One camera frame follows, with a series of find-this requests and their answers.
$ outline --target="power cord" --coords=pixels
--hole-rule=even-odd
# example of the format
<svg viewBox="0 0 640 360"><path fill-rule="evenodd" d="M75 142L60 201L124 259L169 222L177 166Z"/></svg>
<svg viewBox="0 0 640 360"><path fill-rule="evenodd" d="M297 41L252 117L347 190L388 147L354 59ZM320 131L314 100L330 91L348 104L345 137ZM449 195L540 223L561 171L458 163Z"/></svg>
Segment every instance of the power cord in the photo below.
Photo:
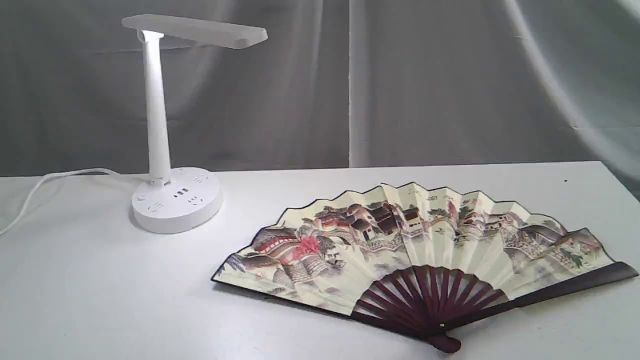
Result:
<svg viewBox="0 0 640 360"><path fill-rule="evenodd" d="M7 227L0 230L0 236L2 236L4 233L9 231L13 226L15 226L15 224L18 224L20 222L20 220L22 219L22 216L24 216L24 212L27 210L27 206L29 206L31 197L36 192L36 190L38 190L40 185L44 184L48 180L56 179L58 177L86 174L88 172L102 172L109 175L121 175L113 170L109 170L108 168L86 168L82 170L73 170L73 171L67 171L67 172L52 172L50 174L44 175L42 178L40 178L40 180L38 180L36 185L33 185L33 187L31 188L31 191L29 191L29 193L27 194L27 197L24 199L24 202L22 203L22 208L20 208L20 212L18 213L18 215L13 219L13 221Z"/></svg>

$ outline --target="gray backdrop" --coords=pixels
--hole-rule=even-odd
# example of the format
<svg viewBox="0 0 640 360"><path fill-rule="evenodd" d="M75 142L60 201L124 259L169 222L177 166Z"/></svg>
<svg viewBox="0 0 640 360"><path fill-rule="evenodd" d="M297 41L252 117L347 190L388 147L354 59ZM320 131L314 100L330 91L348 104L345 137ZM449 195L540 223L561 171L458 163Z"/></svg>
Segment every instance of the gray backdrop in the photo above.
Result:
<svg viewBox="0 0 640 360"><path fill-rule="evenodd" d="M262 26L161 42L174 166L600 159L640 194L634 0L21 0L0 4L0 176L147 171L122 17Z"/></svg>

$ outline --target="folding fan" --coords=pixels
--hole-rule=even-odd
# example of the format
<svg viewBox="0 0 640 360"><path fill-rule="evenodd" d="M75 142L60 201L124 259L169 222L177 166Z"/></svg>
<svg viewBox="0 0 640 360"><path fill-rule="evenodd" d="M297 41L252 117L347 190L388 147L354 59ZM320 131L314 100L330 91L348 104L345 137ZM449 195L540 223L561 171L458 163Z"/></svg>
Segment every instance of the folding fan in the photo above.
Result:
<svg viewBox="0 0 640 360"><path fill-rule="evenodd" d="M286 209L212 280L455 352L445 331L637 276L587 230L517 202L410 183Z"/></svg>

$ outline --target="lamp head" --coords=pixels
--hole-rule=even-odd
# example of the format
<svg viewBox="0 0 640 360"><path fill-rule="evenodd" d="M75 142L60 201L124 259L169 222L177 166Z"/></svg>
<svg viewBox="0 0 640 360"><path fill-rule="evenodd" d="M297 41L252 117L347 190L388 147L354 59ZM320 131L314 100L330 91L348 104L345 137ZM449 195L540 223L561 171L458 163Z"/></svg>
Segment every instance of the lamp head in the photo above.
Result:
<svg viewBox="0 0 640 360"><path fill-rule="evenodd" d="M231 49L244 49L268 37L264 28L150 13L126 17L122 19L122 26Z"/></svg>

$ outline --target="white table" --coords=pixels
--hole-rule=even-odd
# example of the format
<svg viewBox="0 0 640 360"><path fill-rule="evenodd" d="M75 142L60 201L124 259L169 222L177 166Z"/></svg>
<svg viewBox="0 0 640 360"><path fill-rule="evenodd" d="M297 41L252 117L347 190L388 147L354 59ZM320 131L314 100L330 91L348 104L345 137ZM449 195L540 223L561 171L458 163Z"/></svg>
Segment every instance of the white table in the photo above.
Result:
<svg viewBox="0 0 640 360"><path fill-rule="evenodd" d="M287 206L416 181L484 190L587 226L640 269L640 204L599 162L223 172L225 205L175 235L132 223L133 178L47 183L0 238L0 359L440 359L429 345L209 282ZM0 179L0 227L36 178ZM510 311L456 331L455 359L637 355L640 279Z"/></svg>

